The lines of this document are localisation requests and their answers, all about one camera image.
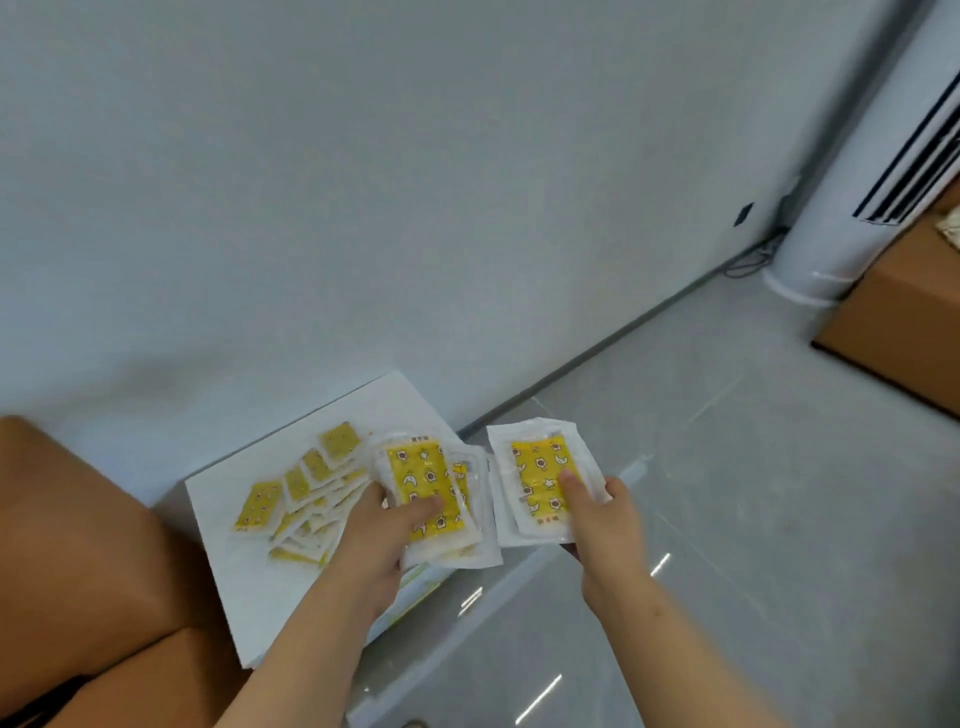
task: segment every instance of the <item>pile of packets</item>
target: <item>pile of packets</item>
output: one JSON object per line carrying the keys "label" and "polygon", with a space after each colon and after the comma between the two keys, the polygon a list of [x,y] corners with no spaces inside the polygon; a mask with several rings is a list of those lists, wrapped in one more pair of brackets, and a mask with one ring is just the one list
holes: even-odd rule
{"label": "pile of packets", "polygon": [[502,547],[571,541],[560,472],[574,471],[595,500],[604,477],[574,423],[537,418],[487,427],[493,454],[431,432],[362,438],[349,422],[321,433],[276,479],[253,485],[233,526],[265,537],[272,559],[322,569],[343,535],[350,509],[379,480],[390,505],[440,496],[439,516],[420,523],[400,560],[485,569]]}

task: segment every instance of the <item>gray wall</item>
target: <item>gray wall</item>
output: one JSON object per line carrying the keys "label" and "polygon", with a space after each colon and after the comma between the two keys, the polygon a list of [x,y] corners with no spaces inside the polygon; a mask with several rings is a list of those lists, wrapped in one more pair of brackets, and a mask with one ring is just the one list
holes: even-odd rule
{"label": "gray wall", "polygon": [[8,0],[0,409],[146,502],[394,367],[464,425],[756,240],[895,4]]}

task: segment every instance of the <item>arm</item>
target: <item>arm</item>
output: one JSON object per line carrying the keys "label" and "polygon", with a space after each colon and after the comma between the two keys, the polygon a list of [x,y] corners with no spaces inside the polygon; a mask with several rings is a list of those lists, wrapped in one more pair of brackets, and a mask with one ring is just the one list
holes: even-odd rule
{"label": "arm", "polygon": [[422,498],[384,510],[384,495],[378,483],[368,486],[329,566],[218,728],[340,728],[367,632],[396,598],[400,553],[413,527],[442,507],[438,498]]}
{"label": "arm", "polygon": [[561,475],[583,593],[610,641],[636,708],[650,728],[782,728],[647,573],[640,516],[630,491],[610,478],[613,500],[593,501]]}

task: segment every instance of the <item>hand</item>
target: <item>hand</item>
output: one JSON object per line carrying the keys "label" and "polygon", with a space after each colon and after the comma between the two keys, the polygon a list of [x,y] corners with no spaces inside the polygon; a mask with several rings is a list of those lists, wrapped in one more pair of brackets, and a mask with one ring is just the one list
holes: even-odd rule
{"label": "hand", "polygon": [[394,603],[400,588],[399,559],[414,526],[437,516],[444,507],[438,496],[384,509],[387,496],[377,482],[367,486],[347,518],[343,538],[324,575],[353,589],[361,608],[371,610],[373,623]]}
{"label": "hand", "polygon": [[560,486],[576,541],[571,553],[584,565],[584,601],[597,614],[625,587],[649,577],[640,515],[630,500],[630,490],[619,478],[607,478],[607,493],[613,497],[607,503],[594,501],[570,469],[560,473]]}

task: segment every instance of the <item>white cylindrical air conditioner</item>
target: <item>white cylindrical air conditioner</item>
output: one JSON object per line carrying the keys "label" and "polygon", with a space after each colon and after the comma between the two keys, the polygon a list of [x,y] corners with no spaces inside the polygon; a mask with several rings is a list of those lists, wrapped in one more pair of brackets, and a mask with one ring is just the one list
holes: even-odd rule
{"label": "white cylindrical air conditioner", "polygon": [[940,0],[786,236],[767,284],[829,306],[960,170],[960,2]]}

